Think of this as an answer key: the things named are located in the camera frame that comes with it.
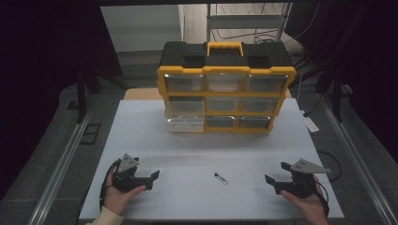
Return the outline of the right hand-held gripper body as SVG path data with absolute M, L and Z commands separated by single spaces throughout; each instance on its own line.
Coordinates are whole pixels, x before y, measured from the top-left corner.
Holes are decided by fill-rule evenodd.
M 311 196 L 316 190 L 314 174 L 330 173 L 330 169 L 301 158 L 295 164 L 291 165 L 290 172 L 292 181 L 284 184 L 282 190 L 303 199 Z

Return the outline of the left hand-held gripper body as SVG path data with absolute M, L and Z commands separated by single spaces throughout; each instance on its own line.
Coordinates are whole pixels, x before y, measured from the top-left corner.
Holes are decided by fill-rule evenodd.
M 138 187 L 135 178 L 135 172 L 139 160 L 133 158 L 128 154 L 125 154 L 117 163 L 113 174 L 113 186 L 124 193 L 133 190 Z

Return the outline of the clear plastic drawer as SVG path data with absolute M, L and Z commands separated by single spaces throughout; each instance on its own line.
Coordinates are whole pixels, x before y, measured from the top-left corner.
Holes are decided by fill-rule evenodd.
M 198 116 L 168 116 L 166 124 L 172 132 L 203 132 L 204 118 Z

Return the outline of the yellow black drawer cabinet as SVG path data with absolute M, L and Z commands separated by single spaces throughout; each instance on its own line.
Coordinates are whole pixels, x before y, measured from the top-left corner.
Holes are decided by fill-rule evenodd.
M 183 41 L 170 41 L 164 45 L 157 69 L 158 90 L 162 96 L 159 86 L 162 84 L 164 74 L 217 73 L 286 75 L 288 82 L 285 85 L 285 99 L 288 86 L 294 81 L 297 71 L 280 42 L 189 44 Z

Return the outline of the person's right hand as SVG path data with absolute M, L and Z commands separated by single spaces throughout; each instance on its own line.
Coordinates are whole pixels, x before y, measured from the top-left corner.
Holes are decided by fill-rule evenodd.
M 316 193 L 307 198 L 298 198 L 293 194 L 282 190 L 281 194 L 293 203 L 311 225 L 329 225 L 324 204 L 322 202 L 323 192 L 318 184 L 318 178 L 314 176 Z

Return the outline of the person's left hand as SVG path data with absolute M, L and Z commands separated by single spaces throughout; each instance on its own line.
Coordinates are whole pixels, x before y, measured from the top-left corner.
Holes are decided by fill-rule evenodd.
M 146 186 L 139 186 L 129 192 L 121 192 L 113 187 L 113 174 L 110 173 L 106 180 L 103 206 L 113 213 L 122 216 L 130 201 L 146 190 Z

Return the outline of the white paper tag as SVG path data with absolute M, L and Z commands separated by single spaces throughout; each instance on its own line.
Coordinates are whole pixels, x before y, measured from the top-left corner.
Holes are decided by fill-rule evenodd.
M 309 118 L 309 117 L 304 117 L 303 118 L 304 124 L 306 125 L 307 129 L 311 132 L 311 133 L 316 133 L 319 131 L 318 126 L 314 123 L 314 121 Z

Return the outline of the black stand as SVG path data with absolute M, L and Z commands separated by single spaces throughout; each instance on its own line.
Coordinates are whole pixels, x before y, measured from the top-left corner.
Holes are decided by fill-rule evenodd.
M 331 93 L 331 111 L 338 122 L 342 121 L 341 117 L 341 97 L 342 94 L 342 76 L 338 70 L 337 63 L 329 59 L 320 65 L 312 68 L 311 70 L 300 73 L 297 78 L 292 81 L 289 85 L 290 88 L 299 85 L 303 81 L 310 79 L 311 77 L 318 75 L 319 78 L 314 85 L 315 91 L 319 94 L 326 93 L 330 87 L 332 87 Z
M 99 77 L 115 84 L 123 90 L 130 89 L 125 82 L 120 81 L 115 76 L 98 67 L 79 68 L 76 73 L 77 100 L 71 101 L 68 105 L 69 110 L 78 111 L 77 124 L 81 124 L 87 114 L 85 89 L 88 89 L 91 94 L 98 94 L 101 90 Z

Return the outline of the grid of clear drawers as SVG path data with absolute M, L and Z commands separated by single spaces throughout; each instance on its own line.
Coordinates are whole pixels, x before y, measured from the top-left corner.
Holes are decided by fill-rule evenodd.
M 286 75 L 164 74 L 159 89 L 168 116 L 204 118 L 204 131 L 265 133 L 284 101 Z

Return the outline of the metal floor rail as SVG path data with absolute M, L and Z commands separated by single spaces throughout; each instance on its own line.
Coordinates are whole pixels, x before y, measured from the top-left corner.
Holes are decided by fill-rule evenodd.
M 320 97 L 320 101 L 323 104 L 323 108 L 333 126 L 333 129 L 337 133 L 344 146 L 344 150 L 348 154 L 348 157 L 350 158 L 351 163 L 359 175 L 362 184 L 367 190 L 377 213 L 380 215 L 381 220 L 385 225 L 398 225 L 398 216 L 392 212 L 392 207 L 390 206 L 388 199 L 384 195 L 379 184 L 374 179 L 371 171 L 367 168 L 357 146 L 347 133 L 344 124 L 339 122 L 333 114 L 331 103 L 325 97 Z
M 75 126 L 27 225 L 44 225 L 92 113 L 93 111 L 89 109 L 81 122 Z

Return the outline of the grey metal shelf frame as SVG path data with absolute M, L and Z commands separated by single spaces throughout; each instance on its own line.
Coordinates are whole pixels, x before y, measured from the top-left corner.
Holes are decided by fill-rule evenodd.
M 291 3 L 207 4 L 206 41 L 252 36 L 255 43 L 282 40 Z

